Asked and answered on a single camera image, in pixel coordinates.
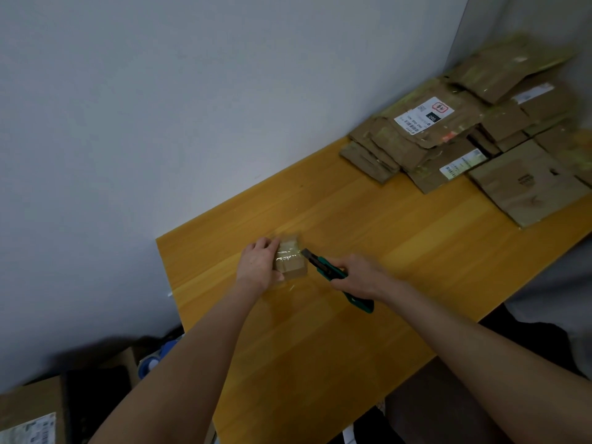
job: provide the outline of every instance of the small cardboard box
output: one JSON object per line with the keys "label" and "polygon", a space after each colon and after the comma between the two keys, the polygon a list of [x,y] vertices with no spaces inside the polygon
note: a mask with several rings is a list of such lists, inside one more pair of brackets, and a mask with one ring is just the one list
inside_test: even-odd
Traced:
{"label": "small cardboard box", "polygon": [[475,126],[484,111],[485,106],[466,90],[434,78],[378,116],[388,119],[404,140],[431,149]]}
{"label": "small cardboard box", "polygon": [[409,172],[409,177],[423,193],[429,193],[486,160],[468,139],[459,137],[430,150],[425,161]]}
{"label": "small cardboard box", "polygon": [[471,170],[469,176],[521,227],[534,224],[590,193],[585,184],[534,140]]}
{"label": "small cardboard box", "polygon": [[525,77],[555,67],[574,55],[572,47],[552,47],[522,34],[515,35],[477,51],[445,78],[496,104]]}
{"label": "small cardboard box", "polygon": [[306,276],[307,260],[300,253],[297,236],[285,237],[279,242],[273,269],[282,273],[286,281]]}
{"label": "small cardboard box", "polygon": [[385,183],[388,181],[395,174],[397,174],[400,169],[398,165],[396,170],[389,168],[370,151],[355,141],[345,144],[341,148],[341,151],[339,151],[339,155],[350,161],[361,171],[366,173],[371,178],[376,179],[380,183]]}
{"label": "small cardboard box", "polygon": [[399,165],[389,156],[386,151],[379,148],[370,138],[370,129],[374,124],[374,117],[368,118],[349,133],[349,138],[366,148],[372,153],[382,164],[386,165],[393,173],[400,170]]}
{"label": "small cardboard box", "polygon": [[427,149],[402,137],[386,118],[374,120],[370,137],[405,171],[413,170],[427,156]]}
{"label": "small cardboard box", "polygon": [[564,124],[541,133],[535,141],[549,154],[560,161],[576,178],[592,186],[592,149],[579,146]]}
{"label": "small cardboard box", "polygon": [[54,436],[55,444],[65,444],[63,405],[59,376],[0,395],[0,442],[49,442]]}
{"label": "small cardboard box", "polygon": [[489,157],[495,157],[501,154],[501,149],[490,141],[479,129],[473,129],[471,133],[467,135],[467,138],[473,145],[478,149],[485,151],[485,154]]}

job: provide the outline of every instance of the wood grain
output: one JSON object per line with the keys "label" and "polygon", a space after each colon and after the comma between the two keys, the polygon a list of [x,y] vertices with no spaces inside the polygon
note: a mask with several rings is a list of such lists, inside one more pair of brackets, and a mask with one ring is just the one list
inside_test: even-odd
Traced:
{"label": "wood grain", "polygon": [[[298,232],[318,255],[370,255],[479,320],[592,230],[592,196],[519,230],[464,176],[429,195],[403,174],[381,187],[337,156],[343,143],[157,239],[186,330],[261,236]],[[323,444],[432,357],[396,314],[362,312],[309,268],[255,305],[214,423],[224,444]]]}

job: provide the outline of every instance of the red stamp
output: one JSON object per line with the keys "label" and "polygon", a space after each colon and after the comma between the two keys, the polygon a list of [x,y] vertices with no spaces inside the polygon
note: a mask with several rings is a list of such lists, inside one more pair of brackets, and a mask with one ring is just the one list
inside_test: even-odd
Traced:
{"label": "red stamp", "polygon": [[435,111],[438,111],[440,113],[444,113],[444,112],[448,111],[448,106],[444,103],[438,102],[432,106],[432,109],[434,109]]}

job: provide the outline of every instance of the white wall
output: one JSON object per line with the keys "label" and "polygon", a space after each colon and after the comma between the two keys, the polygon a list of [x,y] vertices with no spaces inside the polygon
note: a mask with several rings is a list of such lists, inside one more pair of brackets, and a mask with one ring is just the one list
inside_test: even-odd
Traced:
{"label": "white wall", "polygon": [[492,36],[512,31],[579,48],[564,75],[582,99],[582,126],[592,128],[592,0],[510,0]]}
{"label": "white wall", "polygon": [[580,50],[562,76],[581,97],[581,125],[592,128],[591,0],[469,0],[446,65],[455,65],[488,39],[515,31]]}
{"label": "white wall", "polygon": [[0,389],[178,317],[154,238],[446,61],[467,0],[3,0]]}

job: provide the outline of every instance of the right hand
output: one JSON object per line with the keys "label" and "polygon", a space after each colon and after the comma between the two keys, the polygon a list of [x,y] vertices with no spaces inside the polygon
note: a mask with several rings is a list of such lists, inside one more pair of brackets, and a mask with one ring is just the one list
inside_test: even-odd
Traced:
{"label": "right hand", "polygon": [[357,254],[339,258],[327,257],[327,260],[333,266],[347,271],[345,279],[333,279],[331,286],[358,298],[387,302],[389,294],[405,284],[391,277],[378,263]]}

